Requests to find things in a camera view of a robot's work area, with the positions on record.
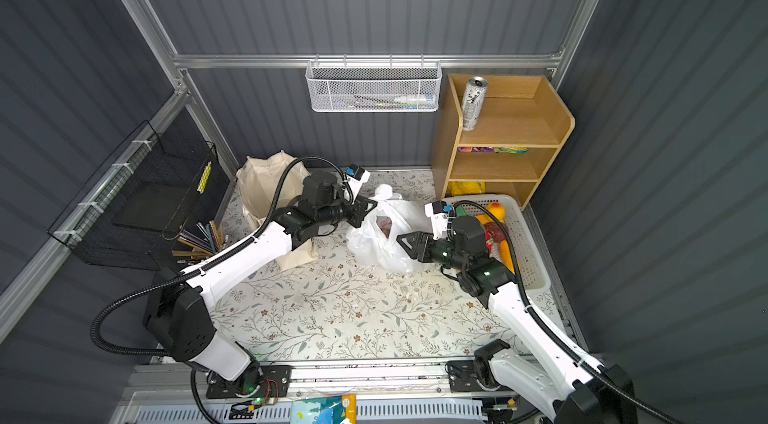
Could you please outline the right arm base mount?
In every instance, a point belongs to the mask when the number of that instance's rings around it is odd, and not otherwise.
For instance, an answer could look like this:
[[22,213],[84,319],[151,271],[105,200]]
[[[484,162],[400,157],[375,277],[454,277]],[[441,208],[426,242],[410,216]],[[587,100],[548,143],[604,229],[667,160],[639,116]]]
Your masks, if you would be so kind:
[[497,383],[473,359],[449,360],[444,364],[444,371],[454,393],[511,392],[510,388]]

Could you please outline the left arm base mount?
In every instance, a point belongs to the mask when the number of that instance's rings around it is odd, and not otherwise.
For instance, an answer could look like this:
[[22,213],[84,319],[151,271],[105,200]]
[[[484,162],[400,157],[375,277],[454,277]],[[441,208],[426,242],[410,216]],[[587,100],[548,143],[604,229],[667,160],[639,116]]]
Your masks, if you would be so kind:
[[206,378],[207,399],[252,399],[264,403],[268,399],[283,398],[291,382],[293,368],[288,365],[250,365],[234,381],[227,381],[212,373]]

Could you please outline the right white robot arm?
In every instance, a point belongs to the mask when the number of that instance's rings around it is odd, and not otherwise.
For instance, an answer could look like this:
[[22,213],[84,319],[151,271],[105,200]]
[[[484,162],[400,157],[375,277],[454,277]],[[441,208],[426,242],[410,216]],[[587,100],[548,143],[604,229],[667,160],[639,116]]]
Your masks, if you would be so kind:
[[492,256],[483,224],[453,205],[425,205],[429,232],[401,234],[398,244],[421,263],[454,270],[452,280],[505,323],[533,354],[528,362],[497,339],[476,351],[474,372],[486,389],[507,387],[553,423],[635,423],[639,413],[662,423],[674,417],[638,399],[628,374],[607,367],[541,313],[516,262]]

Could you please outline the cream canvas tote bag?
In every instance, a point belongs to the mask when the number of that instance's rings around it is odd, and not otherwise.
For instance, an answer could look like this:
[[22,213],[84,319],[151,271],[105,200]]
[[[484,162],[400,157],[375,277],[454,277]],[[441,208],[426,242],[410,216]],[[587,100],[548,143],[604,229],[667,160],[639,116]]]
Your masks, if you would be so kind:
[[[242,213],[252,231],[257,230],[267,217],[280,177],[294,157],[284,151],[265,159],[248,157],[237,171],[237,191],[242,204]],[[304,178],[309,175],[306,167],[299,163],[288,173],[283,184],[277,207],[285,207],[302,193]],[[319,258],[311,240],[296,250],[276,259],[281,271],[309,264]]]

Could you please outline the white plastic grocery bag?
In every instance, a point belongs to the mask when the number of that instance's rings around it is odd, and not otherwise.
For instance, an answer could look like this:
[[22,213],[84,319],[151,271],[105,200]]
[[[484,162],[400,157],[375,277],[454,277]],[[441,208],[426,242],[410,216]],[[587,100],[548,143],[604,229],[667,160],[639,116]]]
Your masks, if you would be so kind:
[[347,247],[358,265],[388,273],[414,274],[427,271],[430,264],[408,256],[397,237],[416,231],[431,233],[424,205],[405,200],[391,185],[379,185],[372,197],[376,207],[363,219],[359,228],[346,233]]

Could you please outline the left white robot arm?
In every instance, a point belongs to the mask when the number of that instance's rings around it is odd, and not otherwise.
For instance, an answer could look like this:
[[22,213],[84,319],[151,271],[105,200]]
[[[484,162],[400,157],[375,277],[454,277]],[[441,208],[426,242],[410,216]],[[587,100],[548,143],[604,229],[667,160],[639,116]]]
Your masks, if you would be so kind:
[[[195,371],[217,375],[237,395],[250,396],[259,390],[265,377],[258,360],[215,327],[211,319],[215,305],[262,267],[320,236],[323,228],[335,230],[342,222],[360,227],[377,205],[360,194],[369,171],[351,164],[309,174],[300,194],[280,206],[290,171],[302,162],[296,158],[282,171],[258,229],[197,264],[180,271],[164,269],[151,285],[108,304],[91,324],[92,342],[112,354],[171,357]],[[158,347],[132,348],[105,339],[102,326],[107,317],[141,297],[147,300],[143,325]]]

